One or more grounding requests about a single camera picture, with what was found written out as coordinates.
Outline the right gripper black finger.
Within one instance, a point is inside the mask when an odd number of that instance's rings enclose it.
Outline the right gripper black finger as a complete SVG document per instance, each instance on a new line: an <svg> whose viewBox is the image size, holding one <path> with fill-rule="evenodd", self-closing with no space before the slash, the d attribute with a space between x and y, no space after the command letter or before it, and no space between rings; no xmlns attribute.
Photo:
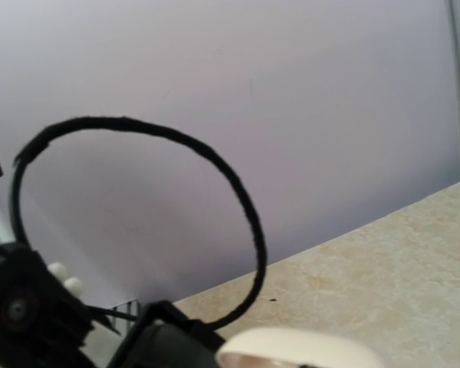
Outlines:
<svg viewBox="0 0 460 368"><path fill-rule="evenodd" d="M168 301L147 304L109 362L110 367L217 368L225 340Z"/></svg>

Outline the white earbud charging case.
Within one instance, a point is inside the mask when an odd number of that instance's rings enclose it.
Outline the white earbud charging case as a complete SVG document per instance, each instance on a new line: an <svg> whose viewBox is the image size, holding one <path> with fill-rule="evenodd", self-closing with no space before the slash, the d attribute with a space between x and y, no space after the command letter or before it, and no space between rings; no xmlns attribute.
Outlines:
<svg viewBox="0 0 460 368"><path fill-rule="evenodd" d="M220 367L387 367L364 344L287 327L256 327L227 340L215 354Z"/></svg>

